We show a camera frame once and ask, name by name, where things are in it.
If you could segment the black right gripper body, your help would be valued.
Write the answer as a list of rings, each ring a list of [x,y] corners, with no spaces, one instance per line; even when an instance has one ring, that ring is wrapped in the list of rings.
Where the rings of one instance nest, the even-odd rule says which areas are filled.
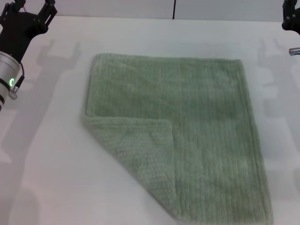
[[[300,14],[283,15],[282,28],[286,31],[300,31]]]

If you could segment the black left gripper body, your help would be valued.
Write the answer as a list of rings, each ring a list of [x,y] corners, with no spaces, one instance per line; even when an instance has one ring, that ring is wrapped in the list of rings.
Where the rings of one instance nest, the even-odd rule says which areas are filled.
[[[21,62],[32,39],[48,31],[48,18],[48,15],[25,12],[0,16],[0,52]]]

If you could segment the green terry towel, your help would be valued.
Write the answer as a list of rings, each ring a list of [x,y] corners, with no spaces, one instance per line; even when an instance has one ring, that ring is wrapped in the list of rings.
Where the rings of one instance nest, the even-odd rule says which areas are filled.
[[[84,120],[174,219],[273,224],[240,60],[98,54]]]

